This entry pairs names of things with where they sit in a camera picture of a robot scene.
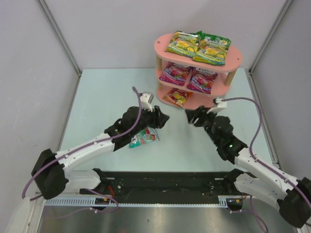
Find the purple Fox's berries candy bag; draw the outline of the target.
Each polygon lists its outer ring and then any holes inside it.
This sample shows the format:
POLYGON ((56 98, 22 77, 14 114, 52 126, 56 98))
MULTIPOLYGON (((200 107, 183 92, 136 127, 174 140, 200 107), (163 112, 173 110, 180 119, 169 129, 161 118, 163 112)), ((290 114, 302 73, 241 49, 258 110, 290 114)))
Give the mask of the purple Fox's berries candy bag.
POLYGON ((210 94, 218 74, 207 69, 193 67, 187 89, 210 94))

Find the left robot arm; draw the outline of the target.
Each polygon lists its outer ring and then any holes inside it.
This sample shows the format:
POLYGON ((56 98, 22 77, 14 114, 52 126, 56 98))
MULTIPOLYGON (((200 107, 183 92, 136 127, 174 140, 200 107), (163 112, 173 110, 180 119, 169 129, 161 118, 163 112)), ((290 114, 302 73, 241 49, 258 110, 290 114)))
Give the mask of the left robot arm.
POLYGON ((99 155, 127 146, 136 134, 147 127, 163 128, 169 118, 159 106, 151 111, 132 106, 91 141, 68 150, 42 151, 31 172, 41 196, 49 200, 68 189, 97 188, 101 183, 97 170, 79 171, 75 175, 75 169, 99 155))

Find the teal Fox's candy bag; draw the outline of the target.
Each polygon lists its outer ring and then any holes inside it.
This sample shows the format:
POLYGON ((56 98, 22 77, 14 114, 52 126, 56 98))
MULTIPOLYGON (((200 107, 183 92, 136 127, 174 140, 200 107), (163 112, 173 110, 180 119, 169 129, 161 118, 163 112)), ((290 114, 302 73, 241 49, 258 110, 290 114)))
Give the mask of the teal Fox's candy bag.
POLYGON ((132 137, 129 148, 135 148, 151 142, 159 141, 156 129, 147 127, 132 137))

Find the orange Fox's fruits candy bag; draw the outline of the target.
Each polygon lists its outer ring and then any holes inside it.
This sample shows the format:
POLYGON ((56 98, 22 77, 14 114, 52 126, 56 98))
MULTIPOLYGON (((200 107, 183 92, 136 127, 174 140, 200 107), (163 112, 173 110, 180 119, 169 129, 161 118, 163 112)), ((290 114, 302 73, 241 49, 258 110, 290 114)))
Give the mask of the orange Fox's fruits candy bag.
POLYGON ((186 103, 187 99, 193 94, 193 92, 188 92, 178 88, 172 88, 163 99, 167 102, 182 108, 186 103))

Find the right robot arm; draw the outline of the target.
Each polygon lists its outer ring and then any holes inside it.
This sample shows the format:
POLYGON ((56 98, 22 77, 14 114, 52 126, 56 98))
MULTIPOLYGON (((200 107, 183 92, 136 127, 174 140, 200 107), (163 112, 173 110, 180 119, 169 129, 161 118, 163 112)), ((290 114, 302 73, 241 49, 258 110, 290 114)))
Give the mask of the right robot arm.
POLYGON ((185 110, 188 123, 203 127, 224 161, 243 168, 233 170, 230 178, 235 188, 276 208, 282 218, 302 228, 311 217, 311 181, 298 179, 251 154, 250 147, 233 134, 226 116, 200 106, 185 110))

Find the green Fox's candy bag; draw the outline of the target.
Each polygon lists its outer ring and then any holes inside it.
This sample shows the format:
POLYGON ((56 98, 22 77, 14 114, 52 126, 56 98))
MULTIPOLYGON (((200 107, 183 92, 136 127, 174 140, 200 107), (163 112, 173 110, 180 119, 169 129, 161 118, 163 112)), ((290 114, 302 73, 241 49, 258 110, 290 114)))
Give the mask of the green Fox's candy bag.
POLYGON ((199 31, 200 42, 192 60, 214 66, 224 66, 231 45, 229 38, 199 31))

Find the green spring tea candy bag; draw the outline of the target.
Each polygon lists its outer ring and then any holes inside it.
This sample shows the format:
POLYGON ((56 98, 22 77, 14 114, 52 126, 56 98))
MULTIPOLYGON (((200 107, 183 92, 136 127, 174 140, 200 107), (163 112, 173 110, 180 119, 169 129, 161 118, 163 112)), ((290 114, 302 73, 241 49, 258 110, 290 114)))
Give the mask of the green spring tea candy bag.
POLYGON ((200 40, 200 32, 185 33, 176 31, 165 51, 192 58, 197 53, 200 40))

